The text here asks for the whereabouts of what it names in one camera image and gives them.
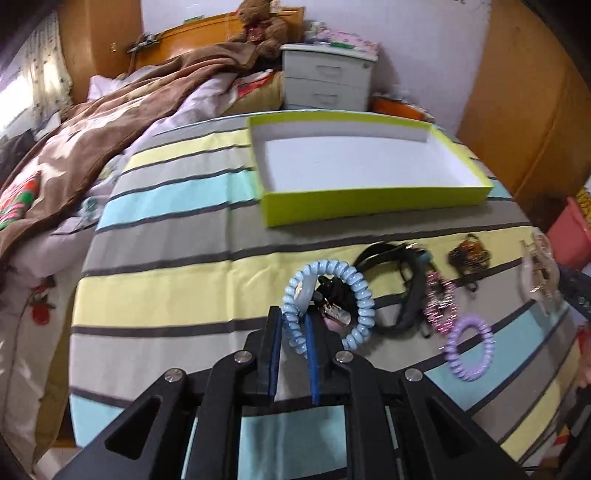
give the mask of metal screw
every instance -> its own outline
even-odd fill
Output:
[[[404,372],[404,376],[409,382],[418,382],[423,378],[423,373],[416,368],[409,368]]]
[[[180,368],[171,368],[164,374],[164,379],[169,383],[178,382],[183,377],[183,371]]]
[[[335,358],[340,364],[348,364],[353,359],[353,354],[348,350],[336,352]]]
[[[239,364],[245,364],[252,360],[252,353],[248,350],[240,350],[234,354],[234,360]]]

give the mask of pink sparkly bracelet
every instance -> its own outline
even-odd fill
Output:
[[[443,294],[437,291],[438,286],[443,288]],[[443,335],[452,329],[457,318],[455,290],[454,284],[438,272],[432,271],[427,274],[427,304],[423,313],[435,330]]]

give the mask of bed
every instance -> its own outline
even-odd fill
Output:
[[[167,369],[210,368],[240,349],[309,261],[352,262],[376,241],[418,242],[444,276],[457,279],[446,255],[476,233],[492,263],[475,295],[463,288],[457,294],[460,308],[481,314],[495,332],[487,374],[460,381],[444,362],[443,339],[420,332],[374,335],[359,352],[378,368],[424,371],[513,459],[539,463],[572,405],[577,327],[565,304],[546,316],[519,293],[520,242],[530,241],[531,227],[500,182],[480,164],[494,185],[481,205],[267,229],[255,190],[243,182],[251,166],[247,120],[239,115],[163,132],[131,158],[116,185],[74,308],[70,405],[77,443],[88,445]],[[388,271],[368,280],[377,318],[387,320],[398,308],[401,280]],[[343,409],[310,408],[306,361],[283,347],[274,405],[242,422],[238,478],[344,478]],[[460,350],[467,361],[480,355],[473,336]]]
[[[284,16],[293,31],[299,25],[301,35],[303,9]],[[188,30],[199,32],[199,25]],[[24,219],[0,232],[5,271],[0,295],[0,431],[29,470],[53,444],[60,427],[68,398],[76,284],[97,222],[129,158],[160,132],[282,104],[282,73],[253,71],[251,46],[212,45],[225,38],[225,31],[220,38],[208,34],[210,47],[195,50],[198,45],[189,37],[182,56],[152,57],[157,66],[140,62],[125,80],[94,77],[89,101],[65,114],[63,123],[25,156],[2,190],[41,171],[38,200]],[[166,45],[163,38],[158,48]],[[206,65],[195,67],[203,58]]]

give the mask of drawer handle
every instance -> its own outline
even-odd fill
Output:
[[[316,68],[320,73],[326,77],[337,78],[341,75],[340,67],[333,67],[331,65],[317,65]]]
[[[318,97],[318,100],[320,101],[320,103],[323,103],[325,105],[336,105],[337,99],[339,97],[336,93],[315,92],[314,95],[316,97]]]

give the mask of wooden cabinet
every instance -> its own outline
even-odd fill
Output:
[[[143,32],[140,0],[66,0],[58,15],[72,100],[84,102],[90,77],[127,72],[126,47]]]
[[[530,213],[591,173],[591,93],[519,0],[493,0],[480,71],[457,133]]]

